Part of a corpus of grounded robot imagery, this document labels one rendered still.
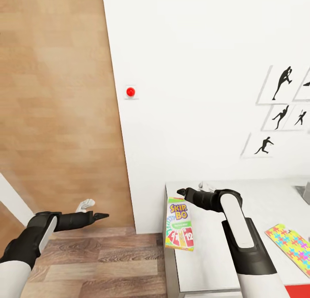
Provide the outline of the board game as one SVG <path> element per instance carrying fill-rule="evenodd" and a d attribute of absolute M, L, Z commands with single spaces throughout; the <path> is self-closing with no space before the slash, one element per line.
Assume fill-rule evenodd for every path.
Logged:
<path fill-rule="evenodd" d="M 194 250 L 190 207 L 185 199 L 167 199 L 165 247 Z"/>

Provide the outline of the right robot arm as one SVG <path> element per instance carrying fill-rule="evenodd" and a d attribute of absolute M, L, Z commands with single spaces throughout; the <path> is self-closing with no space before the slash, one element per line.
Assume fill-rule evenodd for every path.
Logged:
<path fill-rule="evenodd" d="M 198 190 L 188 187 L 177 193 L 196 207 L 224 213 L 226 220 L 221 223 L 242 298 L 290 298 L 254 222 L 244 216 L 241 195 L 231 189 L 218 190 L 205 181 Z"/>

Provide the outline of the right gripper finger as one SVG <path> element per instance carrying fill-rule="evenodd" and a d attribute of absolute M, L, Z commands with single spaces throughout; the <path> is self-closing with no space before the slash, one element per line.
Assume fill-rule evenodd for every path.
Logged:
<path fill-rule="evenodd" d="M 179 189 L 179 190 L 177 190 L 177 193 L 182 195 L 182 196 L 185 196 L 186 191 L 187 191 L 187 189 Z"/>

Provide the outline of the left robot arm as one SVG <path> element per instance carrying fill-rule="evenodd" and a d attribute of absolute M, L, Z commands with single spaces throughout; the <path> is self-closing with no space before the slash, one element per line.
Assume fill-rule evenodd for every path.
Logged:
<path fill-rule="evenodd" d="M 0 298 L 21 297 L 36 258 L 41 256 L 53 232 L 80 229 L 109 217 L 109 214 L 93 214 L 86 210 L 95 203 L 95 200 L 87 199 L 80 203 L 75 213 L 42 211 L 31 218 L 27 229 L 7 245 L 0 257 Z"/>

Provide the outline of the jigsaw puzzle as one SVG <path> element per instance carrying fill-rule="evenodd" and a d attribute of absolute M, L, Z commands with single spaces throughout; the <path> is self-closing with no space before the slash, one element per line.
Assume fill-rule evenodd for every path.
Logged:
<path fill-rule="evenodd" d="M 265 233 L 310 278 L 310 243 L 294 230 L 287 233 L 284 229 L 285 225 L 281 223 Z"/>

